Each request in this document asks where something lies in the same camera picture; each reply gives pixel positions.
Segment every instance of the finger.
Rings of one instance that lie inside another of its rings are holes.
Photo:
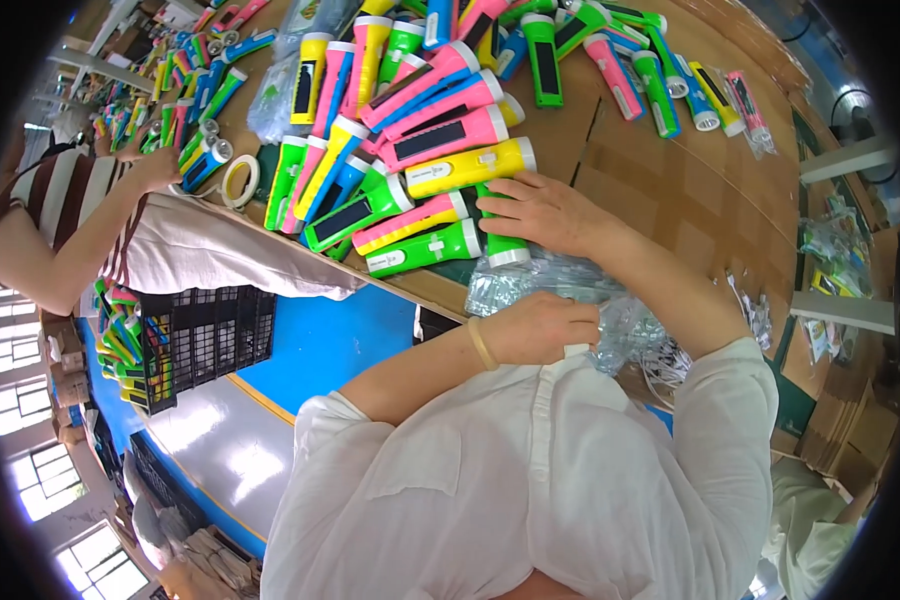
[[[577,323],[600,323],[600,309],[596,304],[576,303],[567,307],[567,318]]]
[[[600,343],[600,329],[593,322],[567,323],[564,333],[566,334],[564,345],[591,344],[596,346]]]
[[[509,217],[484,217],[477,222],[477,227],[487,234],[523,237],[523,222]]]
[[[513,178],[521,184],[535,188],[546,187],[551,182],[551,179],[543,176],[537,171],[520,171],[515,174]]]
[[[486,188],[494,194],[503,194],[515,200],[529,200],[540,193],[538,188],[513,179],[493,179],[486,184]]]
[[[519,199],[493,198],[492,196],[486,196],[477,198],[477,209],[491,212],[498,217],[519,219],[526,214],[527,207]]]

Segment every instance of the striped shirt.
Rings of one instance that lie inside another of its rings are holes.
[[[50,156],[6,186],[0,194],[0,221],[14,208],[26,210],[48,246],[59,252],[131,166],[112,156],[94,159],[79,150]],[[127,246],[146,201],[144,196],[134,206],[100,268],[102,277],[127,283]]]

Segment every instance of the crate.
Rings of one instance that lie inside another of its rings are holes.
[[[146,412],[177,394],[271,357],[276,296],[246,285],[141,294]]]
[[[207,517],[180,483],[167,470],[151,450],[140,432],[130,436],[130,450],[136,460],[137,471],[156,499],[166,507],[175,506],[190,533],[207,525]]]

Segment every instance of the person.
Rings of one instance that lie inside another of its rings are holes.
[[[739,307],[563,183],[488,186],[481,230],[592,259],[694,359],[672,438],[579,352],[597,307],[530,294],[304,402],[261,598],[738,600],[778,408]]]
[[[115,155],[108,136],[96,139],[96,159],[80,149],[49,155],[2,188],[1,285],[58,315],[71,314],[99,277],[143,294],[253,285],[342,300],[360,287],[248,223],[172,195],[179,151],[144,156],[145,131]]]
[[[876,494],[882,468],[849,503],[804,462],[783,457],[769,468],[773,504],[762,554],[790,600],[810,600],[830,579]]]

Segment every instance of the masking tape roll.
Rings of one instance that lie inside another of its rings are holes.
[[[240,197],[234,198],[230,195],[230,184],[233,181],[233,175],[237,172],[237,169],[246,165],[250,170],[250,179],[246,183],[246,187],[243,188]],[[234,160],[230,162],[230,166],[227,167],[226,173],[223,174],[223,182],[219,186],[219,195],[223,198],[223,203],[227,205],[229,209],[240,210],[244,207],[244,205],[251,201],[251,197],[253,196],[253,192],[256,191],[257,186],[260,184],[260,163],[257,162],[257,159],[250,154],[243,154],[237,156]]]
[[[230,185],[233,182],[233,174],[237,172],[237,169],[243,167],[244,165],[246,165],[246,167],[250,170],[250,178],[246,182],[246,186],[243,188],[243,193],[240,194],[240,197],[234,198],[230,195]],[[184,192],[178,184],[171,183],[169,186],[169,191],[174,196],[197,198],[200,200],[206,198],[214,192],[217,192],[220,198],[223,198],[223,203],[228,209],[239,211],[244,206],[246,206],[248,202],[251,201],[253,192],[256,191],[257,186],[259,185],[260,163],[255,157],[251,156],[250,154],[242,154],[230,161],[230,166],[227,167],[226,172],[223,173],[223,181],[220,183],[220,185],[215,185],[202,194],[188,194]]]

